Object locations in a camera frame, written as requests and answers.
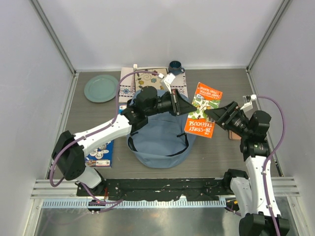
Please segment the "blue student backpack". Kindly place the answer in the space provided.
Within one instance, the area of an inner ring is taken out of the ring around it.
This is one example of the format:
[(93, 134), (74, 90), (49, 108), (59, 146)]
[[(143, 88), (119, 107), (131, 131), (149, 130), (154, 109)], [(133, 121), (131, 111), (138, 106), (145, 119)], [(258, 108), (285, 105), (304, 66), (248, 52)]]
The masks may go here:
[(124, 115), (131, 125), (129, 149), (145, 166), (167, 169), (189, 156), (196, 136), (185, 132), (188, 114), (170, 114), (171, 92), (143, 87), (128, 101)]

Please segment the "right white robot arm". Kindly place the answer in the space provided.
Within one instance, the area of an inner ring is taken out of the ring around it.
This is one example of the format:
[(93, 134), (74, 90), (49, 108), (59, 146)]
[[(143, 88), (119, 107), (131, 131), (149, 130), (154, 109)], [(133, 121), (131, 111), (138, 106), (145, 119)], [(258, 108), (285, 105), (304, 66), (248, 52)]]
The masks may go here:
[(222, 129), (241, 137), (240, 151), (247, 171), (229, 169), (222, 182), (224, 192), (234, 194), (238, 202), (239, 235), (287, 235), (290, 223), (281, 215), (271, 180), (271, 151), (266, 140), (271, 116), (256, 111), (247, 118), (236, 102), (205, 113)]

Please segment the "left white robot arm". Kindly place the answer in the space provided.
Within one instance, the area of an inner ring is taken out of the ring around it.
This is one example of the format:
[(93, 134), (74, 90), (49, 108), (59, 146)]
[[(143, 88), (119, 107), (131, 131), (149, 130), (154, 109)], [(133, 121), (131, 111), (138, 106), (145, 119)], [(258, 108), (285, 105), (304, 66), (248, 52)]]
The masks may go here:
[(145, 166), (167, 169), (181, 164), (189, 155), (194, 138), (185, 123), (196, 107), (177, 89), (156, 90), (146, 86), (138, 91), (122, 112), (108, 122), (76, 134), (63, 132), (52, 152), (49, 180), (53, 187), (54, 170), (66, 180), (77, 180), (94, 196), (105, 189), (102, 176), (86, 164), (85, 158), (108, 141), (127, 137), (127, 146)]

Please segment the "orange treehouse book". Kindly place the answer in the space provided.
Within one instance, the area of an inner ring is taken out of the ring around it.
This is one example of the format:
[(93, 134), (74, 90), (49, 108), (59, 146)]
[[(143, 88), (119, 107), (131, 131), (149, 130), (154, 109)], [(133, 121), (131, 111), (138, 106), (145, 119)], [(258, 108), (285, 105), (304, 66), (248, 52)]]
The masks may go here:
[(188, 114), (185, 132), (205, 138), (212, 138), (215, 122), (206, 115), (206, 111), (220, 106), (223, 92), (211, 88), (201, 82), (198, 83), (192, 105), (196, 111)]

